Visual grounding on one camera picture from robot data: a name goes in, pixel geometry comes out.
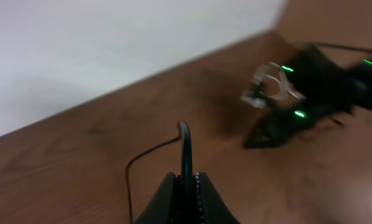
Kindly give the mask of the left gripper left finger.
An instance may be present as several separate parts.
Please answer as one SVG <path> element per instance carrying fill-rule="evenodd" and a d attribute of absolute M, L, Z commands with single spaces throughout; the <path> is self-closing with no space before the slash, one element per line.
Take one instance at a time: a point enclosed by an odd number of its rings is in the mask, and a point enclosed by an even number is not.
<path fill-rule="evenodd" d="M 135 224 L 170 224 L 174 204 L 177 177 L 173 172 L 167 173 L 157 188 L 147 207 L 140 214 Z"/>

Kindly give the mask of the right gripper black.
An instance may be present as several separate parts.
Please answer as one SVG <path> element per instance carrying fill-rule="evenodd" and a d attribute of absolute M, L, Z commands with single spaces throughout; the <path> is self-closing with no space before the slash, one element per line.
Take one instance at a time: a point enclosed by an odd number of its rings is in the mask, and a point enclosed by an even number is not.
<path fill-rule="evenodd" d="M 310 129 L 319 120 L 342 111 L 334 105 L 299 105 L 269 113 L 249 132 L 243 146 L 246 149 L 281 146 L 294 134 Z"/>

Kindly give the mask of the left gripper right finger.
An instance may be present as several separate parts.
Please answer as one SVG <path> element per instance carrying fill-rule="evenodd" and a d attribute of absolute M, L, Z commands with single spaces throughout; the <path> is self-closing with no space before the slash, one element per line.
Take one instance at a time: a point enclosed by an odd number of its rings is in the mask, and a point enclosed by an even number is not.
<path fill-rule="evenodd" d="M 197 172 L 195 180 L 197 211 L 200 223 L 239 224 L 239 221 L 225 205 L 206 173 Z"/>

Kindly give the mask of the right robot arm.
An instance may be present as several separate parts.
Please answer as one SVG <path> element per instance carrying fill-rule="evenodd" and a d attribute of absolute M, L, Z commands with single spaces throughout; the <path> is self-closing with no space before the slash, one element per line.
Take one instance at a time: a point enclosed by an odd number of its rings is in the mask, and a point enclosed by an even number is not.
<path fill-rule="evenodd" d="M 372 110 L 372 59 L 342 69 L 320 50 L 306 48 L 284 65 L 261 65 L 253 88 L 241 100 L 255 108 L 270 108 L 246 137 L 244 147 L 279 147 L 293 135 L 312 128 L 336 113 L 351 113 L 353 106 Z"/>

